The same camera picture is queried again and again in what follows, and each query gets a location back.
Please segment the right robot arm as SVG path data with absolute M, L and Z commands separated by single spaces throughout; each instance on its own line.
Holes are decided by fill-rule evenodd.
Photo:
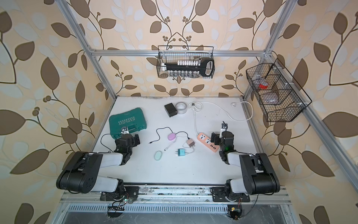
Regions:
M 234 134 L 223 131 L 212 133 L 211 142 L 219 146 L 219 155 L 227 165 L 241 169 L 241 178 L 225 183 L 226 197 L 238 194 L 270 195 L 280 191 L 280 182 L 265 153 L 244 153 L 234 149 Z

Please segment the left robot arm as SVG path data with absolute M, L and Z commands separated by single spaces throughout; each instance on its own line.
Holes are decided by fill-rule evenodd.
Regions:
M 116 149 L 107 153 L 76 152 L 63 168 L 56 181 L 58 189 L 70 193 L 104 192 L 124 194 L 123 180 L 100 176 L 101 168 L 124 166 L 133 148 L 140 144 L 138 134 L 123 134 L 115 140 Z

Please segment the teal charger plug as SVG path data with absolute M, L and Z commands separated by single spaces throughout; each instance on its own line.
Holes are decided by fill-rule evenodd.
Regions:
M 176 151 L 176 155 L 177 156 L 185 156 L 186 155 L 186 150 L 184 148 L 180 148 Z

